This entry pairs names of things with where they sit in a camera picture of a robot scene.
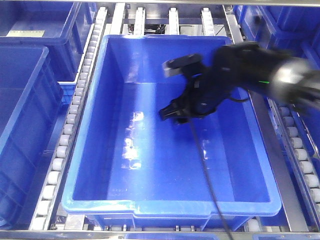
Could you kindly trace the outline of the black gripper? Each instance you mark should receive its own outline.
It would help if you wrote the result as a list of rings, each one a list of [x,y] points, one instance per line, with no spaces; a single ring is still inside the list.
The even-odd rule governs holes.
[[[217,110],[217,107],[232,92],[232,85],[226,83],[217,72],[210,67],[190,71],[181,69],[186,79],[182,94],[170,101],[169,105],[159,110],[161,120],[174,119],[180,124],[191,118],[202,119]]]

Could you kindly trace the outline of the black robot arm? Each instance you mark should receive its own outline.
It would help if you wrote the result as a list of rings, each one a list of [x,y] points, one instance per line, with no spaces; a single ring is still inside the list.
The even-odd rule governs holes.
[[[280,49],[264,49],[246,41],[223,45],[212,54],[211,65],[203,57],[189,54],[164,63],[167,76],[182,75],[182,94],[159,111],[162,120],[184,124],[214,113],[234,89],[253,91],[282,104],[295,105],[296,111],[320,107],[320,72],[306,59]]]

